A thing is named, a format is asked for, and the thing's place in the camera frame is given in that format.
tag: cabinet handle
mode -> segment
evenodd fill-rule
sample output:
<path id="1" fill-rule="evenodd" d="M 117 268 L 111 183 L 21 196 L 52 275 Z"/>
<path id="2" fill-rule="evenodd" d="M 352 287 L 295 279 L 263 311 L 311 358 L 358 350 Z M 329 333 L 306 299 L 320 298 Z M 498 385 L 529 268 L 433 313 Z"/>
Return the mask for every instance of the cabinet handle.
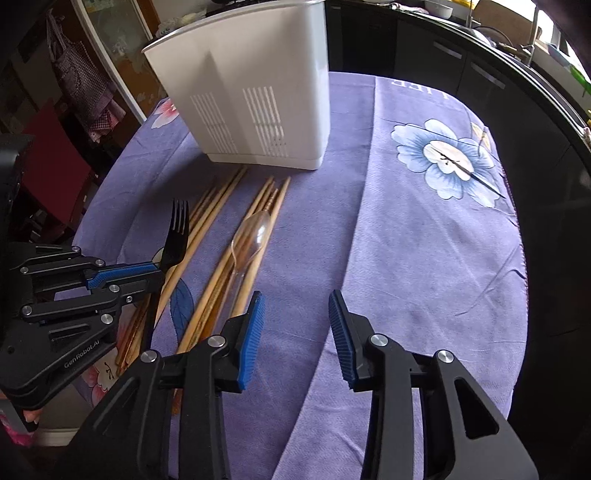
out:
<path id="1" fill-rule="evenodd" d="M 478 65 L 476 65 L 475 63 L 472 64 L 472 68 L 474 70 L 476 70 L 478 73 L 480 73 L 484 78 L 486 78 L 489 82 L 494 83 L 497 87 L 504 89 L 505 88 L 505 84 L 500 81 L 497 80 L 496 78 L 494 78 L 490 73 L 484 71 L 484 69 L 480 68 Z"/>
<path id="2" fill-rule="evenodd" d="M 444 47 L 443 45 L 441 45 L 440 43 L 438 43 L 436 41 L 433 42 L 433 46 L 435 48 L 439 48 L 439 50 L 444 51 L 445 53 L 447 53 L 448 55 L 451 55 L 452 57 L 455 57 L 455 58 L 460 59 L 460 60 L 462 59 L 462 54 L 461 53 L 458 53 L 456 51 L 450 50 L 449 48 Z"/>

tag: black fork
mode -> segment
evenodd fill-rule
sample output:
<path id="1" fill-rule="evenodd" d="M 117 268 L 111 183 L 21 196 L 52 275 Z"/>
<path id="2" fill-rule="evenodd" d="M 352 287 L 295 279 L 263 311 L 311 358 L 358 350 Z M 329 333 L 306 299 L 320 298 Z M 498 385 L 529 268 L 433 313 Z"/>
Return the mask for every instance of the black fork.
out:
<path id="1" fill-rule="evenodd" d="M 189 203 L 185 200 L 173 200 L 173 212 L 170 218 L 170 227 L 162 258 L 160 259 L 160 270 L 166 276 L 171 267 L 181 263 L 187 251 L 187 241 L 189 240 Z M 156 313 L 158 312 L 158 302 L 160 301 L 160 291 L 150 295 L 150 303 L 146 313 L 144 332 L 142 334 L 141 352 L 146 351 L 152 345 L 152 334 L 154 333 L 154 323 Z"/>

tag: black cabinet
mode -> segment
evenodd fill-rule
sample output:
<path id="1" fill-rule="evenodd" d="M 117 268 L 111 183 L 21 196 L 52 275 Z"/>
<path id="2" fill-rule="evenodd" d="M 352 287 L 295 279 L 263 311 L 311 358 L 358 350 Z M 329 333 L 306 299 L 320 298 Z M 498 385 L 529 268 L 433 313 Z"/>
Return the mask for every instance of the black cabinet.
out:
<path id="1" fill-rule="evenodd" d="M 340 23 L 342 70 L 392 77 L 397 23 L 393 12 L 375 5 L 342 2 L 340 3 Z"/>
<path id="2" fill-rule="evenodd" d="M 329 70 L 343 71 L 343 28 L 340 20 L 340 3 L 330 0 L 324 3 L 326 15 L 326 43 L 329 52 Z"/>
<path id="3" fill-rule="evenodd" d="M 398 23 L 396 79 L 455 95 L 465 63 L 464 49 L 423 28 Z"/>
<path id="4" fill-rule="evenodd" d="M 562 186 L 548 173 L 569 142 L 550 117 L 512 81 L 473 54 L 468 54 L 456 96 L 491 130 L 518 213 L 553 202 Z"/>

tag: window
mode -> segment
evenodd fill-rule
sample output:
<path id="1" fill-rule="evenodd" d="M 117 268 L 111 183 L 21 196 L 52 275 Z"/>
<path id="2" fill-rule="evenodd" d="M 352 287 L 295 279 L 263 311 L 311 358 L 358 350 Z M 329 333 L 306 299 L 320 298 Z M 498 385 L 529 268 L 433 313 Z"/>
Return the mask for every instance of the window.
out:
<path id="1" fill-rule="evenodd" d="M 520 14 L 522 17 L 527 18 L 530 21 L 534 20 L 535 4 L 531 0 L 492 0 L 503 7 L 513 10 L 515 13 Z M 554 22 L 552 19 L 545 14 L 543 10 L 540 10 L 538 15 L 538 26 L 542 29 L 542 35 L 540 40 L 545 43 L 551 43 L 552 31 L 554 30 Z M 589 75 L 585 72 L 581 62 L 575 55 L 573 49 L 569 45 L 569 57 L 574 66 L 584 75 L 588 82 L 591 82 Z"/>

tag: purple tablecloth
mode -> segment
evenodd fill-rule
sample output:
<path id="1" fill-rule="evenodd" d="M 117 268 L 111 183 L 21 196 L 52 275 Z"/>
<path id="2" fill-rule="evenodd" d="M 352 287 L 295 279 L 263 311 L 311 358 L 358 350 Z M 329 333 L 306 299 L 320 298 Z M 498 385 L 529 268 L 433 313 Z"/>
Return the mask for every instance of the purple tablecloth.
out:
<path id="1" fill-rule="evenodd" d="M 255 283 L 267 315 L 254 378 L 242 395 L 224 397 L 238 480 L 359 478 L 369 398 L 347 389 L 327 335 L 334 288 L 405 348 L 456 352 L 505 414 L 524 354 L 521 239 L 481 121 L 442 92 L 397 80 L 331 73 L 330 88 L 323 165 L 314 172 L 252 166 L 154 334 L 163 355 L 176 351 L 264 179 L 291 175 Z M 194 202 L 214 176 L 235 168 L 209 162 L 181 118 L 166 123 L 155 114 L 100 187 L 74 244 L 109 264 L 150 260 L 164 243 L 172 198 Z M 105 388 L 97 374 L 79 385 L 87 398 L 97 383 Z M 174 421 L 173 475 L 177 435 Z"/>

